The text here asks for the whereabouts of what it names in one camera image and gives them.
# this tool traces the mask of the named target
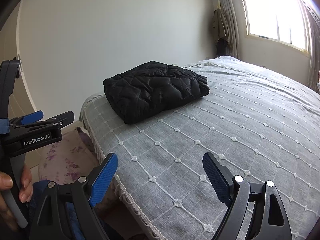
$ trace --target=fingernail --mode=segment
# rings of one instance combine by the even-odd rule
[[[23,187],[24,188],[27,188],[29,186],[29,183],[30,181],[28,179],[26,179],[24,182],[23,182]]]
[[[21,196],[21,202],[22,202],[22,203],[25,203],[26,199],[27,199],[27,196],[23,194],[23,195]]]
[[[12,187],[13,185],[12,179],[9,176],[4,178],[3,183],[6,187]]]

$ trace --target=window frame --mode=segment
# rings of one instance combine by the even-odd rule
[[[295,49],[303,52],[304,54],[308,54],[309,55],[309,24],[308,24],[308,20],[307,20],[307,14],[306,14],[304,6],[303,6],[303,4],[302,4],[302,2],[300,0],[298,0],[298,4],[300,6],[300,11],[301,11],[302,18],[303,18],[304,35],[305,35],[305,48],[306,49],[299,48],[297,46],[292,45],[291,43],[287,43],[287,42],[284,42],[284,41],[280,40],[278,20],[277,20],[277,36],[278,36],[278,39],[273,39],[273,38],[269,38],[269,37],[268,38],[263,38],[263,37],[260,37],[259,35],[250,33],[250,23],[249,23],[249,19],[248,19],[247,4],[246,4],[245,0],[242,0],[242,5],[243,5],[243,8],[244,8],[245,21],[246,21],[246,35],[248,37],[257,38],[257,39],[265,39],[265,40],[270,40],[270,41],[276,41],[276,42],[279,42],[280,44],[284,44],[286,46],[295,48]]]

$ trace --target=human hand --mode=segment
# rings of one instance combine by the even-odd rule
[[[31,200],[33,194],[33,186],[32,186],[32,175],[30,169],[25,165],[23,167],[22,175],[21,175],[21,189],[19,192],[19,199],[22,203],[26,201],[29,202]],[[0,191],[7,190],[12,188],[13,182],[9,175],[0,172]],[[3,197],[0,193],[0,215],[10,227],[12,231],[18,230],[18,224],[11,210],[8,208],[6,203],[4,202]]]

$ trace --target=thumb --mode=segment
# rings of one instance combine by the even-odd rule
[[[12,184],[11,177],[0,171],[0,191],[10,189]]]

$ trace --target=blue textured pad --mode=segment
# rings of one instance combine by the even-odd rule
[[[0,134],[10,132],[9,118],[0,119]]]
[[[202,158],[202,165],[218,199],[229,207],[232,202],[229,186],[207,153]]]
[[[91,197],[89,199],[89,204],[91,207],[94,207],[97,203],[102,201],[117,168],[118,157],[117,155],[113,154],[107,164],[102,168],[102,171],[92,185]]]
[[[25,115],[21,120],[21,125],[40,121],[43,118],[43,112],[37,111],[32,114]]]

